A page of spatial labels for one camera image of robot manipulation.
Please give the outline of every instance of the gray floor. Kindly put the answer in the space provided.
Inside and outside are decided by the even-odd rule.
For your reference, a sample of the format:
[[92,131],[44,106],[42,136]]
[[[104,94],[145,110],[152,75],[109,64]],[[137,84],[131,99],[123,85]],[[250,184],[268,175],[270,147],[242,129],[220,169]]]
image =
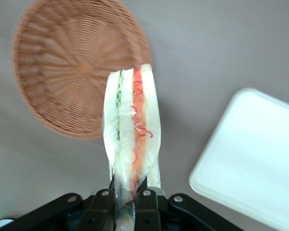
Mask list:
[[[48,130],[19,97],[11,38],[32,0],[0,0],[0,219],[108,185],[102,140]],[[289,0],[122,0],[150,40],[167,196],[186,193],[247,231],[271,231],[192,191],[188,176],[231,96],[253,87],[289,103]]]

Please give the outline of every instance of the bolt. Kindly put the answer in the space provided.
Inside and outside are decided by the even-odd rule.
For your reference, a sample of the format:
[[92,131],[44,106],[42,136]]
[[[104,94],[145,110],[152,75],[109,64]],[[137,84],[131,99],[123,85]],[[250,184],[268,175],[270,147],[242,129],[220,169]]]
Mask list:
[[151,195],[151,192],[149,190],[144,190],[143,194],[144,196],[149,196]]
[[102,192],[102,196],[108,196],[109,195],[109,192],[108,191],[103,191]]
[[77,200],[77,196],[71,196],[70,198],[68,198],[67,202],[74,202]]
[[183,201],[183,198],[180,196],[175,196],[173,199],[175,202],[182,202]]

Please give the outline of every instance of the wrapped sandwich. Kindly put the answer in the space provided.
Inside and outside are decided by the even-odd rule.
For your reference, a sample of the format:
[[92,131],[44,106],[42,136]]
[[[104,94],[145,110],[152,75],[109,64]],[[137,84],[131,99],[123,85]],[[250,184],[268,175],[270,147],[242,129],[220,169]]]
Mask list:
[[117,230],[133,230],[134,199],[148,176],[160,187],[160,119],[152,68],[111,73],[104,100],[104,142],[115,177]]

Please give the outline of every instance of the wicker basket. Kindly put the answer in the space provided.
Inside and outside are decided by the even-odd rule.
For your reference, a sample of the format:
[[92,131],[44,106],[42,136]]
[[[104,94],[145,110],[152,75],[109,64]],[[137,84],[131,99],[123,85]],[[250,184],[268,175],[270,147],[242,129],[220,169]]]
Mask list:
[[39,0],[13,44],[18,88],[33,114],[60,134],[102,137],[111,71],[151,63],[135,17],[117,0]]

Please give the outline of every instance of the woven basket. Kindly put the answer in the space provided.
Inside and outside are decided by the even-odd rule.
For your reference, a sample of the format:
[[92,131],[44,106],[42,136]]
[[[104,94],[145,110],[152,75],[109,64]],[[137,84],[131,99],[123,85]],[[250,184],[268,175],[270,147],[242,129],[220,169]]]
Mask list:
[[117,0],[39,0],[13,44],[19,91],[46,126],[77,139],[102,137],[111,71],[151,63],[135,17]]

